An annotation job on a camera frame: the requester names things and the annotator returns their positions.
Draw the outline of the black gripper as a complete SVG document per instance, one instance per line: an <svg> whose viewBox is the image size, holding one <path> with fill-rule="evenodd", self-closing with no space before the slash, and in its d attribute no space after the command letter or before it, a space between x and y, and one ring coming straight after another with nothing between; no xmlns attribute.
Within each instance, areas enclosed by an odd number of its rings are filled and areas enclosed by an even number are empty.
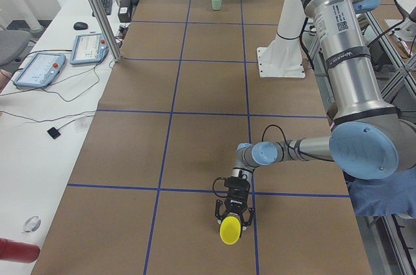
<svg viewBox="0 0 416 275"><path fill-rule="evenodd" d="M214 215L217 219L218 224L228 215L237 215L240 218L241 230L246 230L252 225L255 217L255 209L253 207L248 208L248 190L228 188L227 197L225 200L226 211L221 212L223 206L222 200L216 200ZM245 219L245 214L248 213L248 219Z"/></svg>

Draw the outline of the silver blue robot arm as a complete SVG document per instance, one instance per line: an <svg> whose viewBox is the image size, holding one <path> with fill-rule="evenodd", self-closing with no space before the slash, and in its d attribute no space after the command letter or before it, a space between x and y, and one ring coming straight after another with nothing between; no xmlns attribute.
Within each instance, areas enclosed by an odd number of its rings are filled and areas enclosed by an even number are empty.
<svg viewBox="0 0 416 275"><path fill-rule="evenodd" d="M256 168L313 159L333 161L353 177L348 191L356 215L414 218L415 125L383 100L356 17L381 0L286 1L317 30L337 106L335 128L328 137L239 144L233 173L224 179L228 192L216 201L221 230L240 233L251 225L244 214L255 214L248 194Z"/></svg>

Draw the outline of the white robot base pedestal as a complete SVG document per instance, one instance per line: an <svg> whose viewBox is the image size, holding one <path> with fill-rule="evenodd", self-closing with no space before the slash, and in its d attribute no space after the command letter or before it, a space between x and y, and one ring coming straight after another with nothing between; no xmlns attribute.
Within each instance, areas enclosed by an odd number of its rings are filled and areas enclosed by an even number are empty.
<svg viewBox="0 0 416 275"><path fill-rule="evenodd" d="M302 66L300 35L306 16L302 2L284 0L276 37L267 47L257 48L257 61L261 77L305 77Z"/></svg>

